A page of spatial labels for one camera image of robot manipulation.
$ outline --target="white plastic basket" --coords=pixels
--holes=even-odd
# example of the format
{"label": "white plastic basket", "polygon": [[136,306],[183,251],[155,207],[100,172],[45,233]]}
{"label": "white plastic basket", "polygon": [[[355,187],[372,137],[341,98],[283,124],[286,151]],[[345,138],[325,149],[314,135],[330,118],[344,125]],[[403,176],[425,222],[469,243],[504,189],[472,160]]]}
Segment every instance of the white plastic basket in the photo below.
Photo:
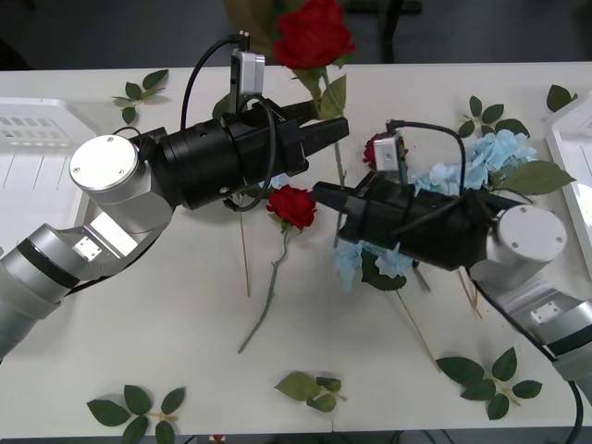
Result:
{"label": "white plastic basket", "polygon": [[546,137],[553,161],[575,179],[563,193],[592,277],[592,92],[556,112]]}
{"label": "white plastic basket", "polygon": [[0,248],[41,224],[82,223],[88,199],[70,180],[70,157],[96,136],[65,102],[0,97]]}

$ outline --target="blue hydrangea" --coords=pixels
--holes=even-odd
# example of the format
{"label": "blue hydrangea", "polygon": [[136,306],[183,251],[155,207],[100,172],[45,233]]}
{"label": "blue hydrangea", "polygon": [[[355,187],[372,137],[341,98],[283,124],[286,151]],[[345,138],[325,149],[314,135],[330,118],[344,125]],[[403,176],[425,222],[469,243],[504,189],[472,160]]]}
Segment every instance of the blue hydrangea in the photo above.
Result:
{"label": "blue hydrangea", "polygon": [[413,258],[399,253],[399,245],[393,250],[386,250],[364,240],[358,243],[341,242],[335,253],[335,267],[341,274],[341,284],[346,291],[352,291],[353,278],[358,268],[362,267],[363,251],[375,254],[380,274],[390,278],[406,275],[413,265]]}
{"label": "blue hydrangea", "polygon": [[[535,160],[537,150],[526,146],[526,136],[514,135],[506,129],[497,134],[489,133],[473,145],[470,161],[466,165],[466,188],[480,189],[489,183],[489,173],[503,171],[504,177],[525,162]],[[460,164],[437,164],[427,173],[410,178],[416,191],[428,190],[453,195],[459,193]]]}

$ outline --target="red rose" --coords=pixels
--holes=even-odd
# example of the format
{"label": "red rose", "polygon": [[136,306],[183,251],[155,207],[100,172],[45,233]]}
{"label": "red rose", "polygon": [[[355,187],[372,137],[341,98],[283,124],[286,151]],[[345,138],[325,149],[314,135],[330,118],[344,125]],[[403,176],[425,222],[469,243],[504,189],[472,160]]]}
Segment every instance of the red rose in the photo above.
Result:
{"label": "red rose", "polygon": [[301,9],[277,18],[281,40],[274,54],[291,69],[320,68],[355,51],[352,34],[343,26],[338,0],[309,0]]}
{"label": "red rose", "polygon": [[267,210],[277,214],[298,229],[310,227],[315,220],[316,202],[311,193],[284,185],[269,196]]}
{"label": "red rose", "polygon": [[374,151],[374,141],[380,138],[381,134],[375,134],[372,139],[366,142],[364,150],[364,163],[372,169],[376,169],[376,153]]}

